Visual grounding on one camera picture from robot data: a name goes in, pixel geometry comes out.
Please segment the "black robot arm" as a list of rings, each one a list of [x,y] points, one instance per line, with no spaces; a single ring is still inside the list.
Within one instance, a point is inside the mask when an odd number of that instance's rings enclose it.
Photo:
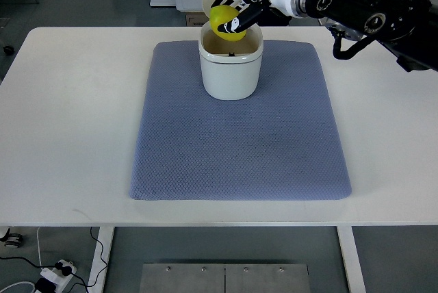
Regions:
[[[349,60],[377,41],[407,72],[437,70],[437,6],[430,0],[292,0],[299,14],[331,20],[333,56]]]

